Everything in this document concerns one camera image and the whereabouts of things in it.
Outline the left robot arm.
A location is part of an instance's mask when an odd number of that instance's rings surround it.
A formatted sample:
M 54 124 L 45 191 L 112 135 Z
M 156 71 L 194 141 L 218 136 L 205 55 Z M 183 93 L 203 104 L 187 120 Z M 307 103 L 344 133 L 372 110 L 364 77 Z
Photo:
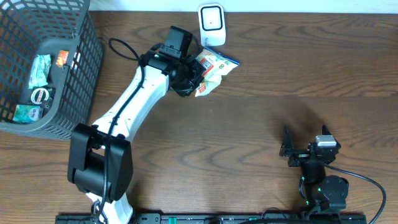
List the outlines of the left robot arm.
M 126 191 L 132 179 L 131 143 L 152 107 L 169 90 L 188 96 L 203 81 L 204 66 L 193 55 L 169 47 L 137 56 L 138 68 L 115 104 L 91 126 L 72 131 L 67 179 L 93 202 L 77 223 L 129 223 L 134 210 Z

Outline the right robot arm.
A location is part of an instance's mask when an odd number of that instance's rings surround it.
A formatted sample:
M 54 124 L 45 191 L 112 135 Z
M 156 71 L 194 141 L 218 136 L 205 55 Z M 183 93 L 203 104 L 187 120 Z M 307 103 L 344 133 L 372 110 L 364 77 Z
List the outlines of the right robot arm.
M 300 212 L 302 219 L 315 215 L 339 215 L 346 208 L 349 183 L 337 175 L 327 175 L 325 167 L 336 159 L 341 145 L 323 125 L 306 149 L 297 149 L 287 128 L 284 129 L 279 156 L 288 159 L 288 166 L 299 167 L 299 192 L 307 207 Z

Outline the yellow snack bag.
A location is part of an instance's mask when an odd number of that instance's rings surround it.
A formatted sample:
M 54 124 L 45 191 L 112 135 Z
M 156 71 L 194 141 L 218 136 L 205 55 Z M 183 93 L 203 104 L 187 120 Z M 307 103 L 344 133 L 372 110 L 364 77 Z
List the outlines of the yellow snack bag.
M 205 71 L 202 74 L 203 81 L 196 89 L 195 97 L 211 93 L 221 84 L 223 76 L 239 66 L 238 61 L 225 57 L 209 47 L 204 47 L 196 60 L 205 68 Z

